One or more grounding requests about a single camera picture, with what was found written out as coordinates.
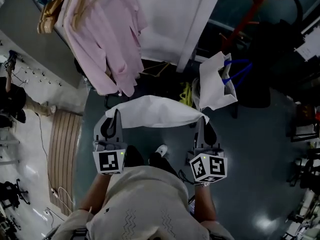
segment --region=human leg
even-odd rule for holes
[[[156,152],[152,153],[149,157],[149,165],[152,167],[157,167],[159,169],[162,169],[164,171],[167,171],[168,173],[171,173],[178,177],[176,171],[171,167],[170,163],[167,159],[163,158],[166,152],[161,149],[165,145],[160,146]]]
[[[38,102],[34,101],[28,94],[26,94],[25,105],[23,109],[32,110],[33,112],[46,117],[52,115],[53,113],[50,107],[39,104]]]
[[[132,145],[126,149],[124,167],[144,166],[145,162],[139,151]]]

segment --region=hanging clothes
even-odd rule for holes
[[[86,0],[74,30],[78,2],[71,0],[63,28],[85,75],[100,95],[119,91],[132,96],[144,70],[138,36],[147,26],[138,0]]]

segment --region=person in black shirt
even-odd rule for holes
[[[7,68],[7,77],[0,77],[0,112],[1,114],[11,115],[16,118],[16,115],[22,110],[32,110],[36,114],[41,116],[52,115],[57,107],[56,106],[45,106],[34,101],[22,87],[16,86],[11,83],[12,68]],[[12,122],[8,122],[3,116],[0,116],[0,127],[12,126]]]

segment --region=wristwatch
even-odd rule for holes
[[[211,184],[212,182],[195,182],[194,185],[196,186],[201,186],[201,187],[207,187]]]

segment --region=blue handle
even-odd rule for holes
[[[250,60],[248,60],[247,58],[243,58],[243,59],[234,59],[234,60],[225,60],[224,61],[224,66],[227,66],[231,63],[249,63]]]
[[[250,63],[248,66],[246,66],[244,69],[242,69],[241,71],[239,71],[235,75],[231,76],[230,78],[222,79],[223,84],[226,85],[230,80],[232,80],[233,78],[239,76],[241,73],[245,72],[243,74],[243,76],[241,77],[241,79],[239,80],[239,82],[234,86],[234,88],[237,88],[243,82],[243,80],[245,79],[246,75],[249,73],[251,68],[252,68],[252,63]]]

